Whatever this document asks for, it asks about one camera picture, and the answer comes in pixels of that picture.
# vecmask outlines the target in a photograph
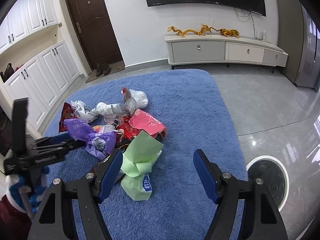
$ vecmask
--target drawer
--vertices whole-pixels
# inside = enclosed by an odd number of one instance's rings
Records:
[[[271,65],[271,66],[281,66],[285,67],[287,64],[288,55],[283,54],[278,51],[273,51],[270,49],[264,49],[263,61],[262,63]]]
[[[236,43],[227,43],[226,45],[229,47],[228,60],[260,63],[263,61],[264,48]]]
[[[224,60],[224,49],[225,43],[223,41],[183,41],[172,43],[175,63]]]

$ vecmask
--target metal screw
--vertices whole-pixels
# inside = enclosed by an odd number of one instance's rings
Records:
[[[224,173],[222,173],[222,177],[224,177],[225,179],[230,179],[231,174],[229,172],[224,172]]]
[[[92,172],[89,172],[85,175],[86,179],[92,179],[94,177],[94,174]]]
[[[59,178],[56,178],[53,180],[54,185],[58,185],[60,182],[61,182],[61,179],[59,179]]]
[[[257,183],[257,184],[259,184],[259,185],[262,185],[262,184],[263,184],[263,180],[262,180],[262,179],[257,178],[257,179],[256,179],[256,183]]]

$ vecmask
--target blue label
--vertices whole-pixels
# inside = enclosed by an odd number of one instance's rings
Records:
[[[143,181],[142,181],[142,186],[144,188],[145,191],[150,191],[152,190],[152,187],[151,187],[151,183],[150,183],[150,179],[149,179],[149,174],[146,173],[144,175],[144,178],[143,178]]]

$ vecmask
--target red sleeve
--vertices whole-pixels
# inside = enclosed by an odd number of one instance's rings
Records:
[[[16,210],[4,195],[0,201],[0,217],[16,239],[27,240],[31,227],[28,215]]]

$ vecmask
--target door handle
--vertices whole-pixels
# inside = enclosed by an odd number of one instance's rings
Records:
[[[79,32],[79,33],[82,33],[81,28],[80,28],[80,25],[81,25],[81,23],[76,22],[76,26],[77,26],[77,28],[78,28],[78,32]]]

